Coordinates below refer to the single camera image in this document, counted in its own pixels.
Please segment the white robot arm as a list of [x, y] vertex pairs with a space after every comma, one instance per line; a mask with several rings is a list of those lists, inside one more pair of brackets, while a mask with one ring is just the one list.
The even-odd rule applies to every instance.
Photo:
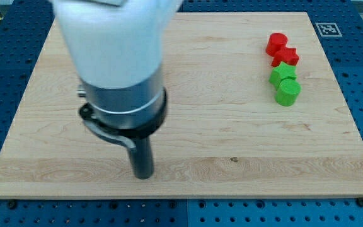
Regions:
[[164, 122], [164, 29], [181, 0], [53, 1], [55, 18], [81, 80], [84, 125], [127, 149], [134, 175], [154, 171], [150, 135]]

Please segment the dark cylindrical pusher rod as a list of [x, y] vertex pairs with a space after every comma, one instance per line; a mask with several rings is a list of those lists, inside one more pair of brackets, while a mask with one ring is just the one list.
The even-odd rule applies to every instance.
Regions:
[[128, 155], [133, 173], [138, 179], [148, 179], [154, 172], [150, 138], [132, 138], [131, 141], [132, 146], [128, 149]]

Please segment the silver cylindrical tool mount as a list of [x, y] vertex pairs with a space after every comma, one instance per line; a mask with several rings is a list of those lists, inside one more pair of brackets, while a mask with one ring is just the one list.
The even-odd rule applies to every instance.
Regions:
[[86, 103], [79, 109], [83, 124], [100, 139], [137, 149], [137, 142], [161, 127], [166, 117], [167, 92], [163, 68], [124, 74], [79, 72]]

